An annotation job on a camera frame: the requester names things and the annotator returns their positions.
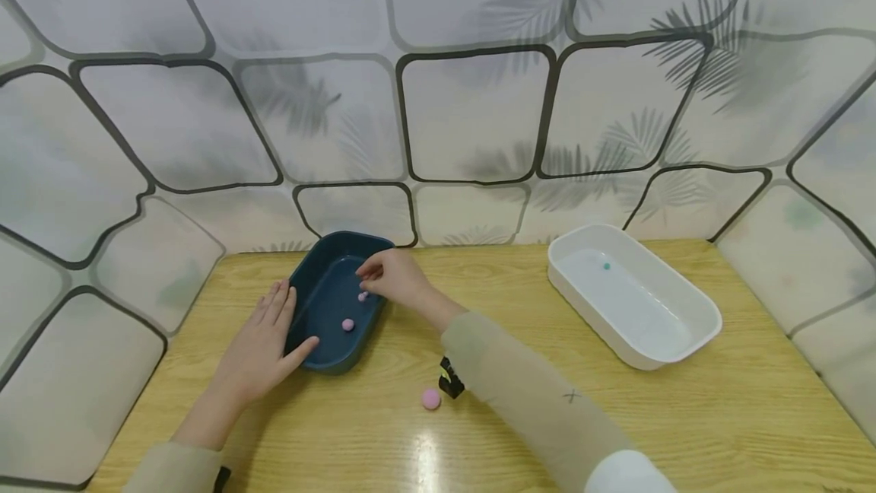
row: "wooden table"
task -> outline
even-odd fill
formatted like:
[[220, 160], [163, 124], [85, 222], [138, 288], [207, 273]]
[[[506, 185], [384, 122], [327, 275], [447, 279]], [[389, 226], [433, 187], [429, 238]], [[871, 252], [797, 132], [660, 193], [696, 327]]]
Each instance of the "wooden table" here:
[[[652, 372], [622, 364], [548, 283], [545, 246], [415, 255], [440, 289], [541, 351], [600, 402], [679, 491], [876, 491], [876, 450], [715, 247], [647, 246], [724, 314], [719, 337]], [[171, 436], [256, 299], [301, 256], [249, 254], [218, 265], [88, 491], [119, 491], [149, 446]], [[350, 373], [299, 372], [244, 414], [225, 450], [233, 469], [226, 491], [555, 491], [471, 394], [422, 409], [440, 357], [426, 323], [390, 305]]]

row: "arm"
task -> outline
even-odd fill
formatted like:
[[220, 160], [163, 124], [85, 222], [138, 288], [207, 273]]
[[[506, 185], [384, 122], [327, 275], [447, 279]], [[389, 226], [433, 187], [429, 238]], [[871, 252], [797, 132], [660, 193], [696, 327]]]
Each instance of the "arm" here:
[[209, 493], [221, 449], [243, 410], [297, 370], [316, 348], [316, 337], [283, 356], [295, 309], [295, 289], [276, 281], [221, 357], [213, 380], [171, 441], [152, 447], [123, 491]]
[[363, 289], [416, 310], [436, 327], [465, 388], [516, 431], [563, 491], [675, 492], [587, 395], [494, 322], [434, 289], [408, 254], [382, 252], [359, 273]]

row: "small ball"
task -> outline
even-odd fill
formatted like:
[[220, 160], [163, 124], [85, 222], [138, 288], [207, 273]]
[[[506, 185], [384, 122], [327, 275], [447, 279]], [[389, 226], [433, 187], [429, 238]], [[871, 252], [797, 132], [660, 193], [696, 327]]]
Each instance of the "small ball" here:
[[421, 397], [421, 402], [423, 403], [423, 407], [429, 411], [438, 409], [438, 406], [440, 406], [440, 394], [438, 393], [438, 390], [427, 389]]

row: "black object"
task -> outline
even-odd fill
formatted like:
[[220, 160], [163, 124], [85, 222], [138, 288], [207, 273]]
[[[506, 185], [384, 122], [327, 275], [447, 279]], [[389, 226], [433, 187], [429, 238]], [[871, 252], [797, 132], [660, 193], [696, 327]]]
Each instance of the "black object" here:
[[[359, 302], [362, 290], [356, 269], [390, 247], [394, 247], [390, 240], [348, 231], [326, 234], [313, 245], [289, 278], [289, 285], [298, 290], [298, 303], [285, 354], [307, 337], [318, 336], [319, 344], [301, 367], [341, 374], [356, 365], [386, 303], [384, 297], [374, 293]], [[353, 331], [341, 329], [341, 322], [347, 318], [356, 323]]]
[[225, 484], [228, 483], [231, 477], [231, 469], [228, 466], [223, 466], [223, 468], [219, 469], [219, 475], [217, 476], [217, 481], [213, 484], [213, 493], [221, 493], [225, 488]]
[[438, 378], [438, 388], [443, 390], [445, 394], [456, 399], [465, 390], [465, 384], [462, 384], [453, 366], [450, 365], [450, 360], [444, 356], [440, 361], [440, 377]]

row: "white cuff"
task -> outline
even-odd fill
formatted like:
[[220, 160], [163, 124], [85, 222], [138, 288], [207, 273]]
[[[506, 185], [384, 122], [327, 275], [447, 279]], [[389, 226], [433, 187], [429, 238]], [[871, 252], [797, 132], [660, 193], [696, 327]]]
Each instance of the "white cuff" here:
[[584, 493], [678, 493], [643, 453], [624, 449], [593, 470]]

